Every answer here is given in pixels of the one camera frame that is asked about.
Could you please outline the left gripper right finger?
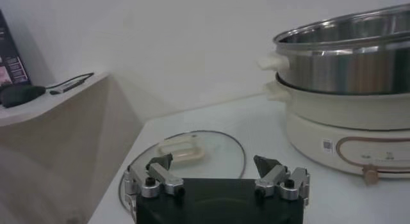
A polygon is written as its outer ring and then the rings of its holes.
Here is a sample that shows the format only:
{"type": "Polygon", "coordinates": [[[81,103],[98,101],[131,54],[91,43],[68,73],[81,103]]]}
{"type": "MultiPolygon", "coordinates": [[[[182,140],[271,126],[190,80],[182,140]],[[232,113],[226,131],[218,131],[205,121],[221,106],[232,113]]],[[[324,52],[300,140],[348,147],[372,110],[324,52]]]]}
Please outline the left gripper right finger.
{"type": "Polygon", "coordinates": [[[287,201],[301,199],[309,205],[310,174],[306,168],[297,167],[292,172],[276,159],[254,156],[259,179],[255,180],[255,196],[259,200],[278,195],[287,201]]]}

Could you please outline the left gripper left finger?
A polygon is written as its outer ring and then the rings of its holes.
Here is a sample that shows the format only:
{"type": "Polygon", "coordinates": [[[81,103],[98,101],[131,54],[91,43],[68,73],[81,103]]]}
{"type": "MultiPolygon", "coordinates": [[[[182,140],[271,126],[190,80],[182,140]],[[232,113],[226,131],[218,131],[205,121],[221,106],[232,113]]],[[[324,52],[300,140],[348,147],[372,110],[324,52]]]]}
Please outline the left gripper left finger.
{"type": "Polygon", "coordinates": [[[137,219],[137,197],[157,198],[166,193],[176,198],[185,195],[184,180],[169,172],[172,154],[152,158],[144,167],[130,164],[123,173],[124,200],[131,217],[137,219]]]}

